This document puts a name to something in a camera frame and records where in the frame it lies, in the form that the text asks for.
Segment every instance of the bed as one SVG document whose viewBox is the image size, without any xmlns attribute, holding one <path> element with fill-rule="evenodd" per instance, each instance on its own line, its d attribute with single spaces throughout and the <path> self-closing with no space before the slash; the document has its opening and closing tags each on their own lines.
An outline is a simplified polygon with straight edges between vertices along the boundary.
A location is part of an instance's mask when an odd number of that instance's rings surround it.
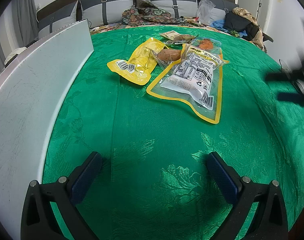
<svg viewBox="0 0 304 240">
<path fill-rule="evenodd" d="M 37 16 L 46 17 L 72 1 L 57 0 Z M 267 71 L 280 66 L 253 44 L 206 29 L 159 25 L 108 30 L 92 35 L 94 53 L 61 107 L 43 183 L 68 175 L 97 151 L 104 157 L 103 169 L 77 208 L 100 239 L 209 239 L 231 209 L 202 162 L 205 154 L 217 151 L 255 182 L 280 182 L 290 229 L 304 206 L 304 108 L 275 100 L 277 91 L 294 91 L 290 84 L 263 81 Z M 107 68 L 107 62 L 128 59 L 139 44 L 170 30 L 222 42 L 230 63 L 223 68 L 219 124 L 201 120 L 181 102 L 154 98 L 146 93 L 149 83 L 132 84 Z M 157 66 L 150 82 L 160 72 Z"/>
</svg>

